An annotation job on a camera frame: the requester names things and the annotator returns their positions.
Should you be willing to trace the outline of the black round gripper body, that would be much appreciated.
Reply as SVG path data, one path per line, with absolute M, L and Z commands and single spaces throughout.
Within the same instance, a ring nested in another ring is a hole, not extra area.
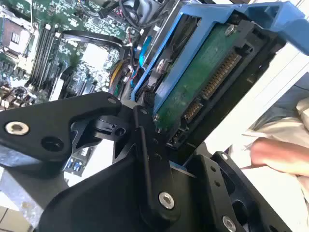
M 147 225 L 140 213 L 135 163 L 127 159 L 59 193 L 44 210 L 39 232 L 213 232 L 211 213 L 195 192 L 197 179 L 171 169 L 180 218 L 168 228 Z

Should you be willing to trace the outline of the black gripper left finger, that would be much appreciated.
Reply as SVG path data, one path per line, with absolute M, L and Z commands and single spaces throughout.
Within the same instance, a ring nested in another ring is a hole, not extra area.
M 171 226 L 180 216 L 165 146 L 155 131 L 150 104 L 129 108 L 112 94 L 97 92 L 0 114 L 0 163 L 45 182 L 54 179 L 73 152 L 115 142 L 118 164 L 135 163 L 135 186 L 143 221 Z

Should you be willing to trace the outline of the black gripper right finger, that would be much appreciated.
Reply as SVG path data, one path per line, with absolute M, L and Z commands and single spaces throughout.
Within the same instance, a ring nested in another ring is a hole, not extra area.
M 290 228 L 224 152 L 196 154 L 187 163 L 196 179 L 203 229 L 207 232 L 289 232 Z

